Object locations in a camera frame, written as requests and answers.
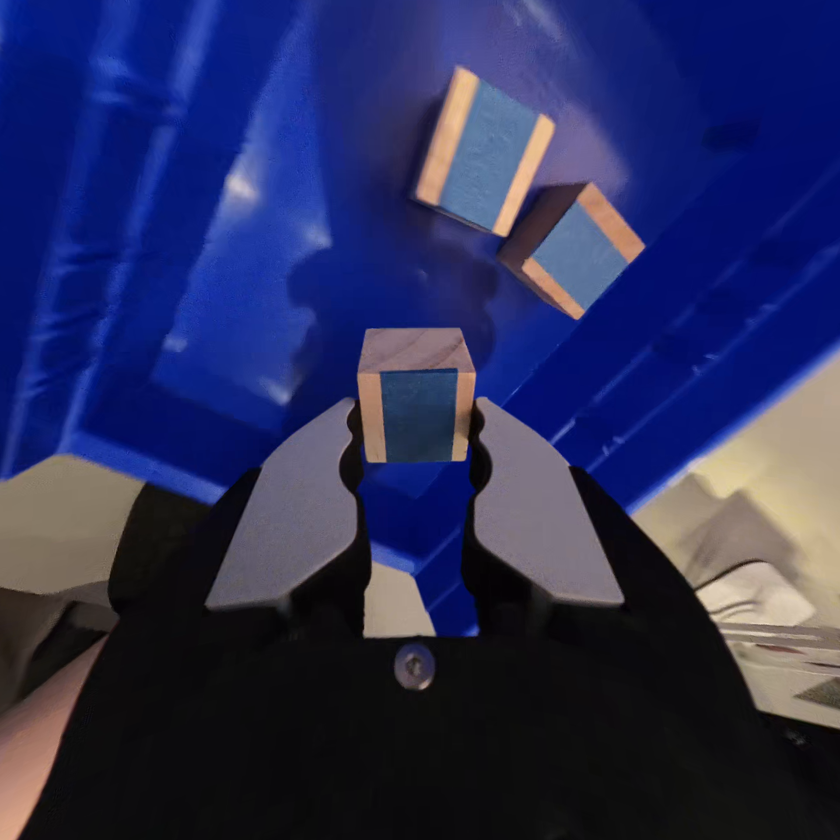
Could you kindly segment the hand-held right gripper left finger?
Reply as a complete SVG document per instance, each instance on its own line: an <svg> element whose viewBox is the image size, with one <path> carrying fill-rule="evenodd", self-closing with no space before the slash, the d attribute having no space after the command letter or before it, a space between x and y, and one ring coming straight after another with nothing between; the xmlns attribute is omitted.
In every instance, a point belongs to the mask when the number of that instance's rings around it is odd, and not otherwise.
<svg viewBox="0 0 840 840"><path fill-rule="evenodd" d="M337 595L364 608L370 538L361 410L346 397L265 461L206 598L213 612Z"/></svg>

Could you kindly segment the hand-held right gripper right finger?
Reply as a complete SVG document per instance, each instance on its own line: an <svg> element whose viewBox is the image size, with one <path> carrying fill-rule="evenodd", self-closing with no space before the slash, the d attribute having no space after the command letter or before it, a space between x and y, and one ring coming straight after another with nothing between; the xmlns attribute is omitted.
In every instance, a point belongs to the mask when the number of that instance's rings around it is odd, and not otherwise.
<svg viewBox="0 0 840 840"><path fill-rule="evenodd" d="M469 428L461 574L480 621L555 605L618 608L624 593L560 452L482 396Z"/></svg>

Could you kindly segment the wooden cube blue marked face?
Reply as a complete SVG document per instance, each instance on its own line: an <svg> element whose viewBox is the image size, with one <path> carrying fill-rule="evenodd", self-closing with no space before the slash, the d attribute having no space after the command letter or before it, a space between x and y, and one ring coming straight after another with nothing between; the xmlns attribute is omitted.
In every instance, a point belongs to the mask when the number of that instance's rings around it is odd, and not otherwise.
<svg viewBox="0 0 840 840"><path fill-rule="evenodd" d="M578 320L644 249L594 183L571 183L541 190L497 260L542 301Z"/></svg>
<svg viewBox="0 0 840 840"><path fill-rule="evenodd" d="M549 116L457 66L410 196L463 224L505 238L554 132Z"/></svg>
<svg viewBox="0 0 840 840"><path fill-rule="evenodd" d="M357 384L369 463L466 459L476 368L461 329L367 329Z"/></svg>

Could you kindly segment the blue plastic bin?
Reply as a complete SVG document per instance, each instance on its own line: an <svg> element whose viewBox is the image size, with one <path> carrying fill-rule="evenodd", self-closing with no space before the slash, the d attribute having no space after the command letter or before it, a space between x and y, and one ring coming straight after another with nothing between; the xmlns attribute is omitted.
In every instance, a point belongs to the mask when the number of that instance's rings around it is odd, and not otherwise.
<svg viewBox="0 0 840 840"><path fill-rule="evenodd" d="M457 66L646 245L578 322L410 198ZM838 346L838 2L2 2L2 478L215 501L373 327L641 507Z"/></svg>

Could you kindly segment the person's left forearm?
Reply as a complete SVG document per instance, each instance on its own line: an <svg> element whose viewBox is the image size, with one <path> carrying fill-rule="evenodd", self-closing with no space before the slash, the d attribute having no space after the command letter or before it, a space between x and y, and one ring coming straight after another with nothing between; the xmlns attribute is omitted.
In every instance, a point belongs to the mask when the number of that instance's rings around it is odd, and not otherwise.
<svg viewBox="0 0 840 840"><path fill-rule="evenodd" d="M45 788L62 735L105 636L1 719L1 838L17 839Z"/></svg>

